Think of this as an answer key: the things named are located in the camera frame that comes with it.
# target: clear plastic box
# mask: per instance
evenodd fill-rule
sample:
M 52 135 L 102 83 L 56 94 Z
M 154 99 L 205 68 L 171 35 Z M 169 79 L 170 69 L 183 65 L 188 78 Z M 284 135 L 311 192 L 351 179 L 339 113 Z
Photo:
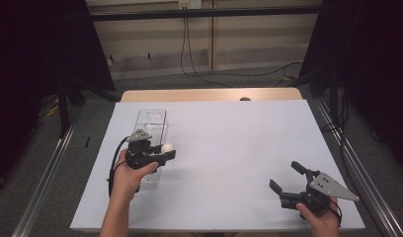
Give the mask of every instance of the clear plastic box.
M 167 138 L 168 122 L 167 112 L 165 110 L 141 110 L 137 117 L 134 130 L 143 129 L 149 133 L 152 138 L 151 146 L 165 144 Z M 162 168 L 159 167 L 156 173 L 143 177 L 140 185 L 142 188 L 156 187 L 161 178 Z

